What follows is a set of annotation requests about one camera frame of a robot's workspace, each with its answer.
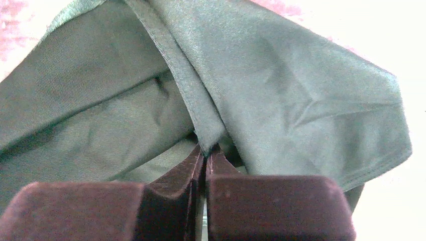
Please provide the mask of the green cloth napkin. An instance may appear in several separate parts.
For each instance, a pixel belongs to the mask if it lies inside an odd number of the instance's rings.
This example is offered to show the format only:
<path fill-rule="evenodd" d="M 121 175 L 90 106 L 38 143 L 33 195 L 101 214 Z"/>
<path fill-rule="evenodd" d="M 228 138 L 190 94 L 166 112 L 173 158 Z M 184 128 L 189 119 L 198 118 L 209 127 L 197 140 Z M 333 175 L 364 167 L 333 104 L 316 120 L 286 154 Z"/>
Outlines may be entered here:
<path fill-rule="evenodd" d="M 72 1 L 1 82 L 1 210 L 216 144 L 251 175 L 332 178 L 352 207 L 412 153 L 394 75 L 251 1 Z"/>

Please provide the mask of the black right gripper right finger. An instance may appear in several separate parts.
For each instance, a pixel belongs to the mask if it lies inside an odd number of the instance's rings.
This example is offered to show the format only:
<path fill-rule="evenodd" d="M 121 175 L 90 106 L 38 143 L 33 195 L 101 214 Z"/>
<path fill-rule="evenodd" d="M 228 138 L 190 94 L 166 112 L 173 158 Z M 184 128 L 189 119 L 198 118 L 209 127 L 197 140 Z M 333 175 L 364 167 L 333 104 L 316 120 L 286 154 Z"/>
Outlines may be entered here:
<path fill-rule="evenodd" d="M 355 240 L 341 188 L 324 176 L 240 173 L 215 146 L 206 162 L 209 240 Z"/>

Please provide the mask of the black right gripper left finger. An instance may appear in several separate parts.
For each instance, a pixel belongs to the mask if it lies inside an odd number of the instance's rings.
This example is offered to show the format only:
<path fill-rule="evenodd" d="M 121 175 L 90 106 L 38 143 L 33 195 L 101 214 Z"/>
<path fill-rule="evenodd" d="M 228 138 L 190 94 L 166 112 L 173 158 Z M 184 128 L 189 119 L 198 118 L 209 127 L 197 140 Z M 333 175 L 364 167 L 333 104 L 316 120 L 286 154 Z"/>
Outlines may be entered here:
<path fill-rule="evenodd" d="M 1 217 L 1 240 L 196 240 L 200 146 L 155 181 L 31 183 Z"/>

